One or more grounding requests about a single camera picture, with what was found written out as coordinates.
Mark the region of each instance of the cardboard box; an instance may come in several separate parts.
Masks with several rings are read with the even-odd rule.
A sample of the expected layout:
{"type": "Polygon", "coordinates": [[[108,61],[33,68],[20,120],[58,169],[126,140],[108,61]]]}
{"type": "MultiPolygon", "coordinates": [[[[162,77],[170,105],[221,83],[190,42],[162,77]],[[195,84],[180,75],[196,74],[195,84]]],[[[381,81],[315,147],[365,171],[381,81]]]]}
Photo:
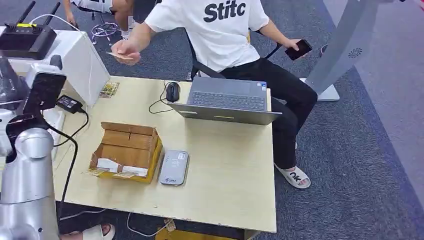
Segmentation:
{"type": "Polygon", "coordinates": [[[104,129],[104,135],[97,150],[92,154],[90,171],[96,171],[99,178],[152,182],[162,151],[162,141],[156,129],[113,122],[102,122],[101,127],[104,129]],[[98,168],[99,159],[109,159],[117,163],[117,172],[98,168]],[[147,170],[147,174],[140,176],[125,173],[125,169],[140,172],[147,170]]]}

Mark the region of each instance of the gray carpet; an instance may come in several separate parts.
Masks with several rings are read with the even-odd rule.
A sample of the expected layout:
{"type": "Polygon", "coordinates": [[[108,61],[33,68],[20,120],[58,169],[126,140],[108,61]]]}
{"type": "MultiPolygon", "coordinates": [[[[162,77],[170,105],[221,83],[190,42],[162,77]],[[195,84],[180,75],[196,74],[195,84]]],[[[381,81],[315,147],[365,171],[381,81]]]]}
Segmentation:
{"type": "MultiPolygon", "coordinates": [[[[0,22],[13,22],[27,2],[0,1],[0,22]]],[[[48,11],[53,2],[40,0],[32,16],[48,11]]],[[[153,6],[151,2],[136,1],[136,19],[144,19],[153,6]]],[[[262,4],[288,37],[305,38],[315,49],[295,62],[283,50],[271,58],[297,76],[306,77],[319,59],[318,49],[334,30],[324,4],[319,0],[263,0],[262,4]]],[[[75,12],[83,30],[93,26],[89,14],[75,12]]],[[[65,28],[55,20],[52,26],[65,28]]],[[[270,40],[255,33],[252,44],[262,56],[274,47],[270,40]]],[[[181,30],[158,34],[142,53],[140,63],[132,67],[118,64],[105,54],[109,48],[105,39],[100,40],[96,48],[112,75],[180,80],[185,79],[191,68],[188,43],[181,30]]],[[[317,104],[298,136],[298,165],[311,178],[311,187],[294,189],[275,172],[278,233],[262,233],[257,239],[424,240],[423,208],[358,72],[350,70],[335,86],[341,100],[317,104]]],[[[67,204],[65,214],[81,209],[87,208],[67,204]]],[[[116,239],[144,239],[127,230],[126,217],[127,213],[114,210],[85,214],[62,222],[60,230],[65,233],[109,222],[117,226],[116,239]]],[[[163,225],[163,220],[133,215],[130,225],[152,233],[163,225]]],[[[176,221],[176,226],[191,232],[242,237],[239,229],[185,221],[176,221]]]]}

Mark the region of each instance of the laptop lid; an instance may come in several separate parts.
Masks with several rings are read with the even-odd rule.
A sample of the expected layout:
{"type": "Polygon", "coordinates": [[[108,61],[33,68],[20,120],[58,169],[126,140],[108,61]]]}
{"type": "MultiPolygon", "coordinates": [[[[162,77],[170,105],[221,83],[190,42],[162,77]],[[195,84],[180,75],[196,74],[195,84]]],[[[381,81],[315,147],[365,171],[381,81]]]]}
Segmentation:
{"type": "Polygon", "coordinates": [[[268,125],[282,116],[281,112],[230,109],[213,106],[171,103],[168,105],[181,116],[189,119],[203,119],[242,124],[268,125]]]}

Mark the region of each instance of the black cable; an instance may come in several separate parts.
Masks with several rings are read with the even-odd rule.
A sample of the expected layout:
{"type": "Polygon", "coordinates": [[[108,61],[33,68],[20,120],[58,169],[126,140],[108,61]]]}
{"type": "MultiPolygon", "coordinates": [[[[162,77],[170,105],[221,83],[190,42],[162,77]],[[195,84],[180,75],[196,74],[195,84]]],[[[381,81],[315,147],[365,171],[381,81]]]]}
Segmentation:
{"type": "Polygon", "coordinates": [[[74,168],[74,164],[75,164],[75,159],[77,158],[77,153],[78,153],[78,143],[77,141],[75,141],[72,137],[68,136],[66,133],[61,132],[59,130],[57,130],[56,128],[54,128],[53,126],[51,126],[47,121],[45,121],[45,124],[47,124],[47,126],[55,133],[60,134],[62,136],[64,136],[65,138],[69,139],[74,145],[75,145],[75,150],[73,151],[73,157],[72,157],[72,161],[70,162],[70,167],[69,170],[67,172],[67,177],[66,177],[66,182],[65,182],[65,186],[63,188],[63,193],[62,193],[62,199],[60,201],[60,205],[59,205],[59,209],[57,212],[57,221],[59,222],[59,219],[61,218],[62,215],[62,208],[64,206],[64,202],[65,202],[65,196],[66,196],[66,192],[68,190],[68,184],[69,184],[69,180],[71,178],[71,172],[72,169],[74,168]]]}
{"type": "MultiPolygon", "coordinates": [[[[81,131],[81,129],[83,129],[85,126],[87,126],[87,124],[89,124],[89,114],[84,110],[84,109],[82,109],[82,108],[80,108],[79,110],[78,110],[78,112],[79,113],[83,113],[83,114],[85,114],[85,117],[86,117],[86,121],[85,121],[85,123],[80,127],[80,128],[78,128],[74,133],[72,133],[72,135],[70,136],[71,138],[73,138],[79,131],[81,131]]],[[[59,147],[59,146],[62,146],[62,145],[64,145],[65,143],[67,143],[68,141],[69,141],[70,139],[68,138],[68,139],[66,139],[64,142],[61,142],[61,143],[59,143],[59,144],[56,144],[56,145],[54,145],[53,147],[59,147]]]]}
{"type": "Polygon", "coordinates": [[[164,111],[155,111],[155,112],[153,112],[153,111],[151,110],[151,108],[153,107],[153,105],[155,105],[155,104],[157,104],[157,103],[159,103],[159,102],[161,102],[161,103],[163,103],[163,104],[165,104],[165,105],[166,105],[166,102],[164,102],[164,100],[165,100],[165,99],[167,99],[167,98],[162,98],[162,95],[164,95],[165,91],[167,90],[167,86],[168,86],[170,83],[179,83],[179,82],[181,82],[181,81],[170,81],[170,82],[168,82],[168,83],[166,83],[166,84],[165,84],[165,80],[164,80],[164,81],[163,81],[163,91],[162,91],[162,93],[159,95],[159,100],[155,101],[154,103],[152,103],[152,104],[148,107],[148,112],[149,112],[149,113],[151,113],[151,114],[160,114],[160,113],[166,113],[166,112],[169,112],[169,111],[174,110],[173,108],[171,108],[171,109],[169,109],[169,110],[164,110],[164,111]]]}

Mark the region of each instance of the computer mouse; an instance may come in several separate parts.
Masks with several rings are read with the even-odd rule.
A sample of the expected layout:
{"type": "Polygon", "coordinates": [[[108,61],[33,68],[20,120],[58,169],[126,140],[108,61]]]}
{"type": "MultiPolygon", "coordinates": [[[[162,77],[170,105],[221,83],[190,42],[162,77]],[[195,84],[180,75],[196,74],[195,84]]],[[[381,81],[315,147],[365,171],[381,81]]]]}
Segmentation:
{"type": "Polygon", "coordinates": [[[180,99],[180,85],[176,82],[171,82],[166,87],[166,100],[168,102],[176,102],[180,99]]]}

